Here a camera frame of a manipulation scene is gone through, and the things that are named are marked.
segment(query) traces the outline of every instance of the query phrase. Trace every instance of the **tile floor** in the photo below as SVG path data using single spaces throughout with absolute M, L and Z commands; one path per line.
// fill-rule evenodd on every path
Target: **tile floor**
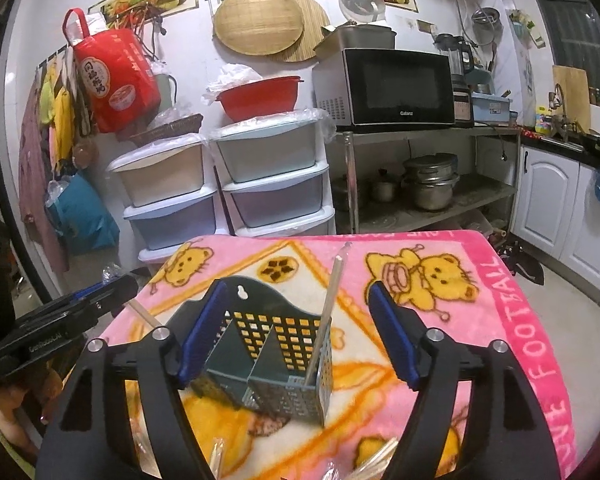
M 600 430 L 600 307 L 553 271 L 516 281 L 546 330 L 571 400 L 578 460 Z

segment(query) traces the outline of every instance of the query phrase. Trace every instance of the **cutting board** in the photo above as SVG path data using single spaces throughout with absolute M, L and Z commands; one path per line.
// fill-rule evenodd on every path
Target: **cutting board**
M 314 47 L 322 41 L 320 27 L 329 25 L 329 17 L 322 6 L 315 0 L 294 0 L 302 11 L 304 32 L 289 48 L 273 54 L 276 61 L 306 61 L 315 56 Z
M 231 50 L 268 56 L 293 45 L 304 30 L 293 0 L 225 0 L 214 16 L 214 33 Z
M 591 108 L 587 72 L 571 66 L 554 65 L 554 83 L 559 84 L 564 92 L 567 118 L 578 121 L 582 129 L 589 133 Z M 558 108 L 558 113 L 563 113 L 562 108 Z

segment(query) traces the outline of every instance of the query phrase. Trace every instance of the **round bamboo mat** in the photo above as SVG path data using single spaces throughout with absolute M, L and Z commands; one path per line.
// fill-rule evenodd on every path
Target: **round bamboo mat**
M 293 0 L 225 0 L 214 16 L 218 40 L 248 56 L 268 56 L 292 46 L 304 30 Z
M 315 0 L 294 0 L 302 10 L 304 32 L 293 45 L 282 52 L 272 54 L 276 61 L 306 61 L 315 56 L 314 47 L 322 41 L 320 27 L 329 25 L 329 17 Z

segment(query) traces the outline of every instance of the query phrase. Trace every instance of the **microwave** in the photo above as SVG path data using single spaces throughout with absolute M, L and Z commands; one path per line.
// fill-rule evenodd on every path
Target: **microwave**
M 455 123 L 447 56 L 345 48 L 313 68 L 315 100 L 338 131 L 447 128 Z

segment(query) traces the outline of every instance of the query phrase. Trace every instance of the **black countertop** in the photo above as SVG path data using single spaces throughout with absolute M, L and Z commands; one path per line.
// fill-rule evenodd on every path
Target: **black countertop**
M 544 152 L 555 153 L 556 155 L 561 155 L 572 160 L 577 160 L 578 162 L 590 166 L 595 170 L 600 170 L 600 158 L 593 156 L 586 151 L 579 153 L 574 150 L 570 150 L 565 146 L 559 146 L 558 144 L 546 142 L 545 140 L 527 137 L 526 135 L 522 135 L 522 145 L 542 150 Z

